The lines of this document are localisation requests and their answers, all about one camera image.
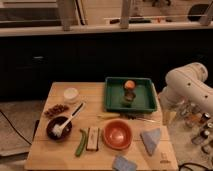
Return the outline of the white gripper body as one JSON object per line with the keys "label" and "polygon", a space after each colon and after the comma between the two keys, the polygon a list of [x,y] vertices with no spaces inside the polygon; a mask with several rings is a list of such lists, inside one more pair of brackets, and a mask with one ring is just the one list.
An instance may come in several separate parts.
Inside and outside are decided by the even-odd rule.
{"label": "white gripper body", "polygon": [[160,104],[163,113],[163,124],[169,125],[174,119],[176,111],[174,110],[173,104],[164,97],[160,98]]}

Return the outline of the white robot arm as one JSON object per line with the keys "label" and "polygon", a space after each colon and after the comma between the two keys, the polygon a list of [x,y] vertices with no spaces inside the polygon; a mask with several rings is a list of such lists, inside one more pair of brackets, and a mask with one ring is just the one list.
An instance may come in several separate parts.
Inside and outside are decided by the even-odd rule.
{"label": "white robot arm", "polygon": [[163,124],[168,125],[171,113],[185,101],[196,104],[203,112],[213,115],[213,88],[205,84],[207,68],[193,62],[170,70],[166,76],[166,86],[159,93],[163,113]]}

